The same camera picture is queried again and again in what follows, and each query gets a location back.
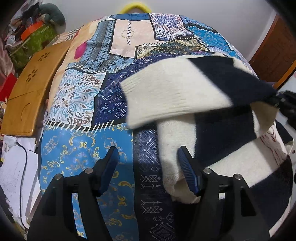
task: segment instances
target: metal screw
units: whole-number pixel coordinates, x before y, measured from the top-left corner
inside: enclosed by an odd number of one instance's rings
[[[242,179],[242,175],[240,174],[235,174],[234,177],[237,179],[237,180],[241,180]]]
[[[60,174],[60,173],[54,175],[55,180],[60,180],[61,178],[62,178],[62,174]]]
[[[91,174],[94,170],[91,167],[89,167],[89,168],[86,168],[84,171],[86,174]]]
[[[204,169],[205,174],[210,174],[211,172],[212,172],[212,170],[210,168],[205,168]]]

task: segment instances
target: orange box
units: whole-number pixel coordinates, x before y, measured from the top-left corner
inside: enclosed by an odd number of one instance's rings
[[[26,30],[20,36],[22,41],[24,41],[31,33],[35,32],[42,25],[43,25],[43,22],[40,21],[40,22],[34,23],[34,24],[30,25],[29,27],[27,27]]]

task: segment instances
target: clutter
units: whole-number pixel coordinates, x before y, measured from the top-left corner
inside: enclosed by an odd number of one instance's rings
[[[36,139],[30,137],[13,137],[13,136],[4,136],[3,145],[2,145],[2,154],[1,161],[4,162],[5,155],[13,147],[16,146],[16,142],[20,143],[24,148],[29,151],[35,151],[36,149]]]
[[[40,194],[39,180],[37,178],[38,155],[27,151],[27,165],[25,168],[26,154],[22,147],[13,146],[6,154],[5,161],[0,168],[0,185],[8,199],[8,204],[14,216],[21,217],[22,223],[29,228],[28,218],[33,216],[32,210]]]
[[[25,67],[34,53],[53,40],[57,35],[54,26],[65,24],[56,5],[40,4],[37,0],[26,1],[10,22],[6,47],[17,69]]]

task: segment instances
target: black cable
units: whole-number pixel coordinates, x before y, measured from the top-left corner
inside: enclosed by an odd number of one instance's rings
[[[25,176],[25,172],[26,172],[26,167],[27,167],[27,162],[28,162],[28,153],[27,150],[18,142],[16,142],[18,146],[22,147],[26,153],[26,162],[25,162],[25,166],[24,166],[24,170],[22,172],[22,179],[20,181],[20,221],[24,227],[25,230],[28,230],[25,225],[22,222],[22,183],[24,181],[24,176]]]

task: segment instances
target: patchwork bedspread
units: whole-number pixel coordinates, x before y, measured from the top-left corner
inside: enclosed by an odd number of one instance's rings
[[[111,15],[83,26],[53,80],[41,144],[40,185],[77,175],[116,146],[120,163],[98,198],[114,240],[176,240],[172,200],[162,184],[157,130],[131,130],[120,82],[151,63],[223,53],[248,62],[213,28],[181,15]],[[77,232],[86,237],[73,194]]]

